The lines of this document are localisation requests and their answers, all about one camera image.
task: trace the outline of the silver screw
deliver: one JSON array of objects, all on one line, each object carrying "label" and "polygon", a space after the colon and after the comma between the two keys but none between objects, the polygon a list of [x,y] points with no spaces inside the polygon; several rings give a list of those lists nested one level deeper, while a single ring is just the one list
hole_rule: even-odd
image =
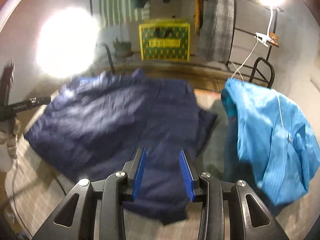
[{"label": "silver screw", "polygon": [[123,177],[125,175],[125,172],[124,171],[117,171],[116,172],[116,176],[118,177],[118,178],[121,178],[121,177]]},{"label": "silver screw", "polygon": [[79,181],[80,186],[87,186],[89,183],[90,183],[90,181],[88,179],[81,179]]},{"label": "silver screw", "polygon": [[201,173],[201,177],[208,179],[211,177],[211,174],[205,171],[205,172]]},{"label": "silver screw", "polygon": [[244,180],[242,180],[242,179],[238,180],[238,181],[237,181],[237,184],[238,184],[240,187],[245,187],[245,186],[247,185],[247,183],[246,183]]}]

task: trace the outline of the blue jacket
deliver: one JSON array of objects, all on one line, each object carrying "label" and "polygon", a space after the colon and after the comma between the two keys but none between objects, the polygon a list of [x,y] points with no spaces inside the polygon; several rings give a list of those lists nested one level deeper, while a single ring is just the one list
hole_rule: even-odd
[{"label": "blue jacket", "polygon": [[236,79],[228,79],[221,99],[229,116],[237,114],[238,159],[251,165],[257,187],[274,205],[306,194],[320,149],[298,105],[275,90]]},{"label": "blue jacket", "polygon": [[133,75],[75,79],[60,89],[25,134],[44,160],[74,182],[121,170],[147,151],[140,194],[124,207],[164,224],[186,218],[179,152],[201,152],[216,119],[200,109],[184,80]]}]

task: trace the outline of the light blue garment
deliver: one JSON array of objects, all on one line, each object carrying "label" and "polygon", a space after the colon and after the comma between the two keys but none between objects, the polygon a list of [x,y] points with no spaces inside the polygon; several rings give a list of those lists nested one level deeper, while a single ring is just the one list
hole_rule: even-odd
[{"label": "light blue garment", "polygon": [[320,149],[299,106],[275,90],[237,79],[227,80],[221,99],[227,113],[234,107],[230,99],[237,108],[239,161],[251,164],[256,185],[271,202],[291,203],[306,194]]}]

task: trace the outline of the white glove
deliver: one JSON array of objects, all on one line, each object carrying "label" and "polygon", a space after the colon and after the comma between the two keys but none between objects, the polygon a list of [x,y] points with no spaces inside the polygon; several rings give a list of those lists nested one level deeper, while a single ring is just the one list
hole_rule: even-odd
[{"label": "white glove", "polygon": [[20,123],[15,118],[0,123],[0,171],[11,170],[17,158],[17,134]]}]

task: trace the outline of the yellow and green box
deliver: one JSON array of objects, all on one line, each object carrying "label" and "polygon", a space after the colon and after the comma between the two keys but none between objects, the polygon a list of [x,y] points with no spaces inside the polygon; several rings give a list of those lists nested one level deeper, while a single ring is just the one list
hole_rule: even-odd
[{"label": "yellow and green box", "polygon": [[180,19],[150,20],[139,25],[141,58],[189,61],[190,24]]}]

